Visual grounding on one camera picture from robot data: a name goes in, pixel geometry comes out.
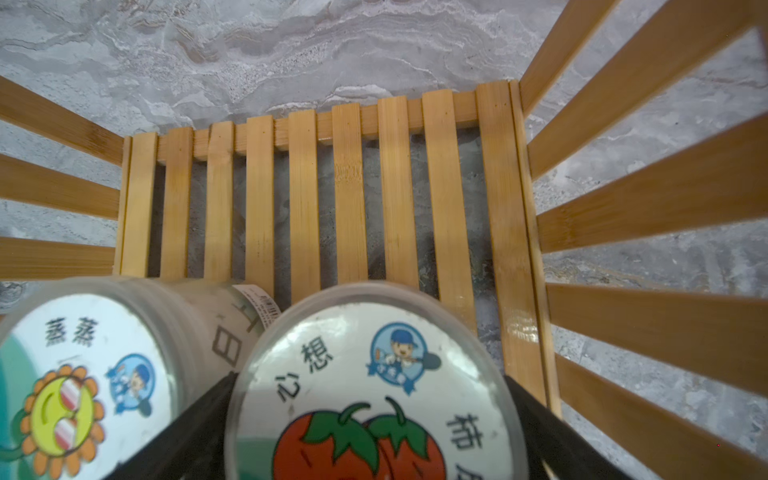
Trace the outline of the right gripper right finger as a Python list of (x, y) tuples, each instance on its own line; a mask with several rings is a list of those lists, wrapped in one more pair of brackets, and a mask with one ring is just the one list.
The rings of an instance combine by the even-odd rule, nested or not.
[(514, 379), (504, 380), (521, 421), (529, 479), (551, 479), (549, 470), (557, 479), (630, 479)]

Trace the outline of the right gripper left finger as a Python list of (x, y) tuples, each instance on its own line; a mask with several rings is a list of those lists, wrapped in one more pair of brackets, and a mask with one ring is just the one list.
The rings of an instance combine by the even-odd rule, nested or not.
[(229, 373), (110, 479), (223, 479), (227, 413), (238, 374)]

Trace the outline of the bamboo two-tier shelf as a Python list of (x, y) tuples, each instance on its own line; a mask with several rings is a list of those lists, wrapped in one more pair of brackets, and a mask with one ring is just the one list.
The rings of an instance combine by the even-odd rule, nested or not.
[(767, 117), (540, 209), (535, 184), (746, 34), (763, 1), (635, 2), (630, 38), (535, 136), (534, 110), (616, 1), (548, 11), (508, 61), (517, 4), (264, 2), (1, 5), (1, 280), (205, 280), (264, 289), (279, 316), (382, 281), (439, 301), (498, 370), (563, 421), (576, 413), (663, 479), (763, 479), (767, 451), (729, 440), (557, 351), (596, 341), (767, 397), (764, 295), (667, 283), (557, 282), (548, 255), (767, 225)]

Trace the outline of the sunflower lid seed jar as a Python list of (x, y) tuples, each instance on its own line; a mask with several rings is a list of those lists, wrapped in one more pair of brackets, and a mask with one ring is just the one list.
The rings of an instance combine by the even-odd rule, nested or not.
[(1, 475), (102, 479), (220, 379), (279, 316), (252, 284), (78, 277), (1, 323)]

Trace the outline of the tomato lid seed jar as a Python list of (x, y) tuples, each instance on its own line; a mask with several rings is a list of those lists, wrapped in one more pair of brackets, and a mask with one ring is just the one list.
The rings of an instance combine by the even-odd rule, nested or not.
[(268, 327), (234, 387), (229, 479), (525, 479), (514, 401), (439, 301), (341, 285)]

